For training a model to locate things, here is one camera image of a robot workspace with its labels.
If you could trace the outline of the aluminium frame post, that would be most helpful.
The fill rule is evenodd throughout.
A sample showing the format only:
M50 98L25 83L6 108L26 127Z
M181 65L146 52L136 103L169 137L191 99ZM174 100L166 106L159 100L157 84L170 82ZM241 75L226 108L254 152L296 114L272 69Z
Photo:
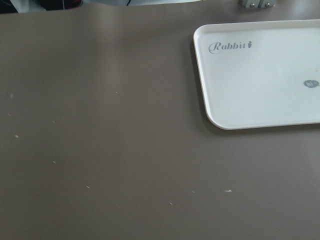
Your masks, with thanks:
M241 0L244 8L272 8L276 4L276 0Z

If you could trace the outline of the cream rabbit tray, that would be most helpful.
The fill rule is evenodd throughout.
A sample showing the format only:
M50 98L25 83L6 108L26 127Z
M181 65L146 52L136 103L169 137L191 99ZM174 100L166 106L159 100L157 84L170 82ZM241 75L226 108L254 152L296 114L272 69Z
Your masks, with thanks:
M193 43L205 112L215 126L319 123L319 20L206 24Z

